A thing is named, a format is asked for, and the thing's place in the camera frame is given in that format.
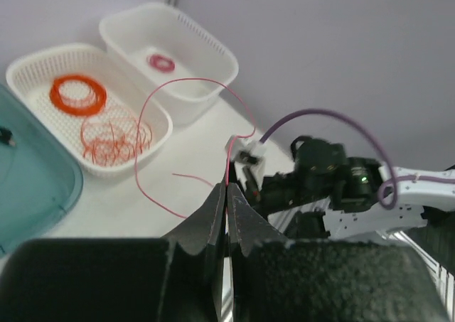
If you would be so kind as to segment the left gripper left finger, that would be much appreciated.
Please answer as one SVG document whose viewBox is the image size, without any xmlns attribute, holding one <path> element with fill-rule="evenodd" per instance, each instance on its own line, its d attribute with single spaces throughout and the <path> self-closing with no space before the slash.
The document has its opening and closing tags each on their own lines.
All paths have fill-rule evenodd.
<svg viewBox="0 0 455 322">
<path fill-rule="evenodd" d="M 1 273 L 1 320 L 219 321 L 226 194 L 158 238 L 25 242 Z"/>
</svg>

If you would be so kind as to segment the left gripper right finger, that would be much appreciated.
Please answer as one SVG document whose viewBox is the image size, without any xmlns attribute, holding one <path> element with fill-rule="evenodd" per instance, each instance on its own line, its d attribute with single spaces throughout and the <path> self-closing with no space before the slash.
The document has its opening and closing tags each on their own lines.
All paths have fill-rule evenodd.
<svg viewBox="0 0 455 322">
<path fill-rule="evenodd" d="M 424 260 L 403 243 L 294 240 L 226 194 L 235 321 L 446 321 Z"/>
</svg>

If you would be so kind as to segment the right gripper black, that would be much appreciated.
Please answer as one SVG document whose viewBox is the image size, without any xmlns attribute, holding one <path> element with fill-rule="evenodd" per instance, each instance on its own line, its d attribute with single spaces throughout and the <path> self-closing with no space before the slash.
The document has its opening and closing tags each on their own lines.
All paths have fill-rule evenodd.
<svg viewBox="0 0 455 322">
<path fill-rule="evenodd" d="M 284 210 L 316 202 L 320 195 L 304 190 L 293 173 L 264 176 L 262 185 L 250 168 L 245 169 L 245 197 L 260 215 L 271 215 Z"/>
</svg>

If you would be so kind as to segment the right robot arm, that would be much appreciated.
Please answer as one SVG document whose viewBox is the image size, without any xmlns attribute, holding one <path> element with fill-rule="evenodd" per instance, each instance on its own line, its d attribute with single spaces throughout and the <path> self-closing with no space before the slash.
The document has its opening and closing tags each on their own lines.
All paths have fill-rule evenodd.
<svg viewBox="0 0 455 322">
<path fill-rule="evenodd" d="M 426 227 L 454 211 L 454 169 L 389 167 L 347 156 L 342 144 L 311 136 L 291 143 L 293 169 L 266 176 L 262 143 L 239 153 L 245 194 L 264 218 L 295 209 L 284 234 L 292 239 L 347 240 L 371 232 Z"/>
</svg>

